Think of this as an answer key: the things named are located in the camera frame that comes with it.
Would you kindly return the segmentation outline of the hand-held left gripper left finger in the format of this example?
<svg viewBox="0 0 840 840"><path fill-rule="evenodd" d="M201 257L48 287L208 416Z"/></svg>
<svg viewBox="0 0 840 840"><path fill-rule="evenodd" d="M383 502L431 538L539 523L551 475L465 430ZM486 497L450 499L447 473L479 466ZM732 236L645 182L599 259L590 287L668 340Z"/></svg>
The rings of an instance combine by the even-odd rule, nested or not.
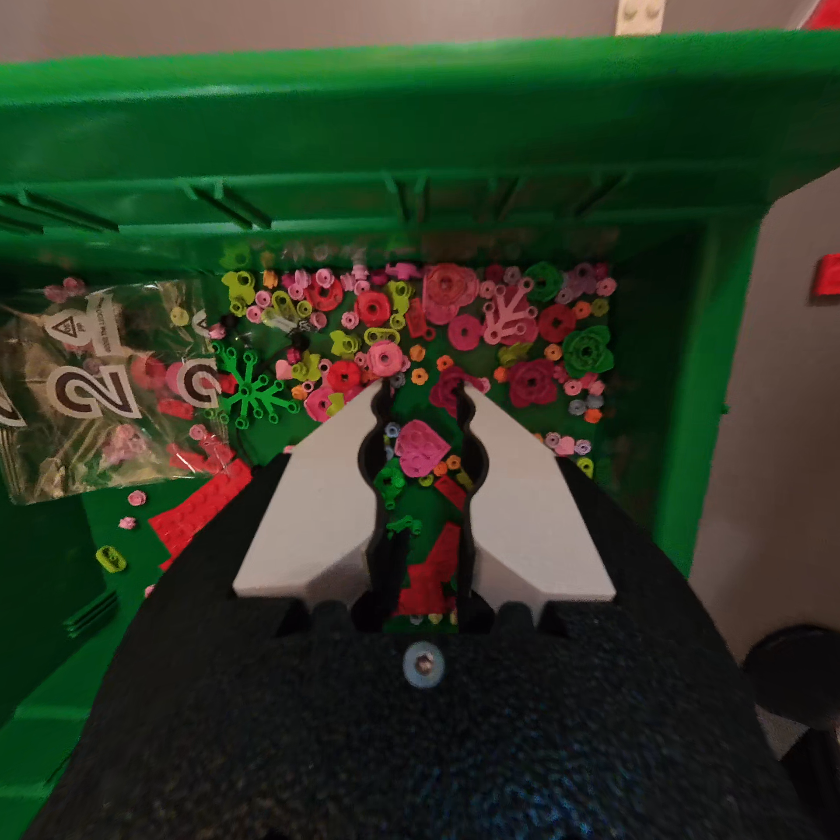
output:
<svg viewBox="0 0 840 840"><path fill-rule="evenodd" d="M391 384L377 380L294 448L234 578L237 596L396 606L403 557L375 487L391 408Z"/></svg>

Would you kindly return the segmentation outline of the green lego plant piece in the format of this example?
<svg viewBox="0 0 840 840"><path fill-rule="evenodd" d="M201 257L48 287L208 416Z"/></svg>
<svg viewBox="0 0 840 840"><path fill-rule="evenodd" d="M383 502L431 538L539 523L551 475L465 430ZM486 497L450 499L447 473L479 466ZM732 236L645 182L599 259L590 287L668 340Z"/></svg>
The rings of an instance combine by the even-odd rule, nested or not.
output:
<svg viewBox="0 0 840 840"><path fill-rule="evenodd" d="M257 352L220 340L211 342L211 347L218 372L234 379L234 391L218 398L219 417L230 429L245 431L253 421L263 419L278 425L281 415L299 414L301 402L291 396L283 381L265 372Z"/></svg>

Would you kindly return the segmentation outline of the pink lego heart piece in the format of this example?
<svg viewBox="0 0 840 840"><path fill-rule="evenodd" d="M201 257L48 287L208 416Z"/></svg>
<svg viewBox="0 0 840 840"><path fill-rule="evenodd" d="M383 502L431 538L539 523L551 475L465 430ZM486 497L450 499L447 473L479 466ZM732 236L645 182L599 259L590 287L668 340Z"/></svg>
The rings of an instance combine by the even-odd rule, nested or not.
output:
<svg viewBox="0 0 840 840"><path fill-rule="evenodd" d="M408 478L424 478L445 459L451 444L425 421L413 419L402 426L394 444L394 454Z"/></svg>

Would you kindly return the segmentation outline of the green plastic bin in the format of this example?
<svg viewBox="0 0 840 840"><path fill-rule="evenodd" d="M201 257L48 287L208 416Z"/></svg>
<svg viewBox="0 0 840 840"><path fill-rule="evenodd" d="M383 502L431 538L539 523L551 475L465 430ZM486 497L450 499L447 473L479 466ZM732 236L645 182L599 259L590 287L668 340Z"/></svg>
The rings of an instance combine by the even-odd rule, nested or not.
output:
<svg viewBox="0 0 840 840"><path fill-rule="evenodd" d="M593 475L558 458L608 604L237 596L303 409L227 426L252 479L166 572L211 477L2 478L2 838L819 838L686 576L762 222L836 168L831 31L2 65L2 301L196 280L274 377L229 273L616 282Z"/></svg>

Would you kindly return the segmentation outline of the pile of colourful lego pieces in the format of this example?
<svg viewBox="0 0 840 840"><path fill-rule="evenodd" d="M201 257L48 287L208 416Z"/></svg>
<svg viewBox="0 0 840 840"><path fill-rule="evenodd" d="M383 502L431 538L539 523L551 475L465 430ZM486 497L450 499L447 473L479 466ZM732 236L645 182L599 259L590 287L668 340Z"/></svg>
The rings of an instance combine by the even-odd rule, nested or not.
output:
<svg viewBox="0 0 840 840"><path fill-rule="evenodd" d="M385 467L374 479L388 511L386 536L407 568L425 561L447 522L461 527L456 609L483 602L469 593L473 552L466 503L474 487L477 448L459 422L460 385L472 384L557 458L593 475L592 431L603 416L604 374L614 366L605 318L616 282L608 268L580 264L562 272L549 262L520 270L397 263L377 271L354 266L303 269L280 278L267 270L263 288L229 273L230 311L287 333L286 356L272 378L316 424L334 418L364 388L388 380L391 419ZM452 448L424 478L408 478L394 454L401 428L425 421ZM396 615L396 606L386 615Z"/></svg>

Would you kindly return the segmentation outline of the clear plastic bag of lego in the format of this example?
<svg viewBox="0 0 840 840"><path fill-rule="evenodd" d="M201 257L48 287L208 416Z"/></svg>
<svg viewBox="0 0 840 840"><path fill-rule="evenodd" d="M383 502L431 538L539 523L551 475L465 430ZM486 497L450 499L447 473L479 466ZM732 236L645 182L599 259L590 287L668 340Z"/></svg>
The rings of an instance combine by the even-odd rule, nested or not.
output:
<svg viewBox="0 0 840 840"><path fill-rule="evenodd" d="M235 474L196 280L88 287L68 277L2 301L2 478L13 504Z"/></svg>

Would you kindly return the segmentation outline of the black round object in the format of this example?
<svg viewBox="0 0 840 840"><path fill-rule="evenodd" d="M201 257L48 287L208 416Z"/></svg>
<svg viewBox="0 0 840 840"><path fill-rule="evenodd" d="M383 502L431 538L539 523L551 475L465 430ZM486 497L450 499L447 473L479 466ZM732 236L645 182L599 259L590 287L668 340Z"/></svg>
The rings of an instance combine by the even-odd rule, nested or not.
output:
<svg viewBox="0 0 840 840"><path fill-rule="evenodd" d="M742 663L768 740L824 838L839 838L839 632L788 626Z"/></svg>

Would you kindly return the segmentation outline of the red lego plate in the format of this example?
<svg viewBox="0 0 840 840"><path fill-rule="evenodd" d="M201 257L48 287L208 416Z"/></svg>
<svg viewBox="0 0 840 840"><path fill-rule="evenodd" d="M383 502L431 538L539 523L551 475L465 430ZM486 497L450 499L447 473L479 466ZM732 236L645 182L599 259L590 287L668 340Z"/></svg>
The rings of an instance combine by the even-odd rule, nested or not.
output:
<svg viewBox="0 0 840 840"><path fill-rule="evenodd" d="M425 561L408 566L396 615L443 616L456 609L460 536L461 527L447 522Z"/></svg>
<svg viewBox="0 0 840 840"><path fill-rule="evenodd" d="M150 527L168 552L159 564L166 572L174 561L252 479L252 469L241 459L232 461L179 505L149 520Z"/></svg>

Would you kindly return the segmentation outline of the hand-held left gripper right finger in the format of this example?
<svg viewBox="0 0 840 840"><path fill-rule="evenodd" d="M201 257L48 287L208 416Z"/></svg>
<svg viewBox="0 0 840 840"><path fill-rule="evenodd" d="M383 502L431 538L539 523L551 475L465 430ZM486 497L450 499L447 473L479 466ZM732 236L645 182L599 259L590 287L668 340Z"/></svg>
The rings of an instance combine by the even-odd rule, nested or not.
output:
<svg viewBox="0 0 840 840"><path fill-rule="evenodd" d="M478 461L465 505L469 593L494 613L524 606L535 623L554 602L613 602L615 585L553 451L476 386L460 385L457 396L463 456L474 445Z"/></svg>

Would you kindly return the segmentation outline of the white lego plate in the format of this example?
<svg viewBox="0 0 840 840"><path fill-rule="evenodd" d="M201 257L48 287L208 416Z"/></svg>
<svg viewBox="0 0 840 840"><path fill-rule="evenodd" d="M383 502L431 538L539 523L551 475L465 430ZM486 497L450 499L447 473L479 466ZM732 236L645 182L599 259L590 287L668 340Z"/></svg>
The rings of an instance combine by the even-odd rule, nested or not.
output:
<svg viewBox="0 0 840 840"><path fill-rule="evenodd" d="M663 30L666 1L616 2L614 36L657 36Z"/></svg>

